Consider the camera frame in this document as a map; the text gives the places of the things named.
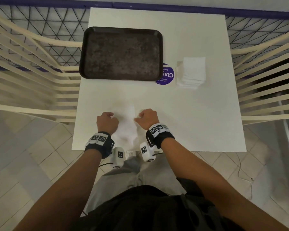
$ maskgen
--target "hand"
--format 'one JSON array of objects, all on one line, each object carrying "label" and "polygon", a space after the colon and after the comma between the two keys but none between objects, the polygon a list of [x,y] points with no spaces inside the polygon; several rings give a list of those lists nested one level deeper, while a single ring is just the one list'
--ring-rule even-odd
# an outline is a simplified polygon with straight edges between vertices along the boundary
[{"label": "hand", "polygon": [[98,132],[105,131],[110,135],[116,132],[119,121],[117,118],[111,118],[111,116],[113,116],[113,113],[107,112],[103,112],[101,116],[97,116],[96,125]]},{"label": "hand", "polygon": [[148,130],[152,125],[159,123],[158,113],[152,109],[145,109],[139,114],[140,118],[134,118],[144,130]]}]

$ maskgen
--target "black cable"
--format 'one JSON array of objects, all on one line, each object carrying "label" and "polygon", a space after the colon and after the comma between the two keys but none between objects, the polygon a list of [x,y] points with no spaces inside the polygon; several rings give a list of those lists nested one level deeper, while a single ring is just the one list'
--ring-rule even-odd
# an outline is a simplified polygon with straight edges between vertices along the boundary
[{"label": "black cable", "polygon": [[159,154],[164,154],[164,153],[163,153],[163,152],[159,152],[159,153],[156,153],[156,154],[153,154],[153,155],[159,155]]},{"label": "black cable", "polygon": [[[106,164],[113,164],[113,163],[106,163]],[[99,167],[103,166],[103,165],[106,165],[106,164],[101,164]]]}]

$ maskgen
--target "table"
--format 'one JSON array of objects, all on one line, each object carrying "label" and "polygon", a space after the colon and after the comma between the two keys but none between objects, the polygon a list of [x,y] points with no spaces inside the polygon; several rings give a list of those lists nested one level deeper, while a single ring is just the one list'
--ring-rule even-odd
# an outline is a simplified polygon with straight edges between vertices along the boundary
[{"label": "table", "polygon": [[[88,26],[158,30],[164,63],[176,71],[184,57],[206,57],[207,79],[194,90],[176,86],[175,79],[159,85],[81,78],[72,150],[83,150],[97,132],[96,116],[127,104],[136,115],[156,110],[190,151],[246,151],[224,15],[91,8]],[[142,141],[145,131],[137,133]],[[138,142],[131,146],[113,139],[125,151],[139,151]]]}]

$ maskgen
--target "purple sticker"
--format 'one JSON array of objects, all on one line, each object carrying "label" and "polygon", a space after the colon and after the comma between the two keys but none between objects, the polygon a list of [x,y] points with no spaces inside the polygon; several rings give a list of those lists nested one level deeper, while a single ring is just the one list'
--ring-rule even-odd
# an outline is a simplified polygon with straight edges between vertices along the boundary
[{"label": "purple sticker", "polygon": [[164,67],[163,68],[163,77],[161,79],[159,79],[158,81],[156,81],[157,84],[159,85],[166,85],[169,84],[174,78],[174,72],[173,69],[171,67]]}]

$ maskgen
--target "wire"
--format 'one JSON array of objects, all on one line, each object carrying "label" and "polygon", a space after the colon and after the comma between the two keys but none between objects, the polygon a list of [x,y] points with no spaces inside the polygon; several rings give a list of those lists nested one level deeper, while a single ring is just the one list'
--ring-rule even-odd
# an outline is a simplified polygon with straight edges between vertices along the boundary
[{"label": "wire", "polygon": [[164,154],[164,153],[163,153],[163,152],[160,152],[160,153],[153,154],[152,156],[154,156],[154,155],[159,155],[159,154]]},{"label": "wire", "polygon": [[106,163],[106,164],[101,164],[99,167],[103,166],[103,165],[107,165],[107,164],[113,164],[113,163]]},{"label": "wire", "polygon": [[239,162],[240,162],[240,167],[239,167],[239,171],[238,171],[238,177],[239,177],[239,179],[247,181],[250,184],[250,198],[248,200],[252,200],[253,199],[253,185],[249,180],[246,180],[246,179],[240,177],[240,171],[241,171],[241,159],[240,158],[239,158]]}]

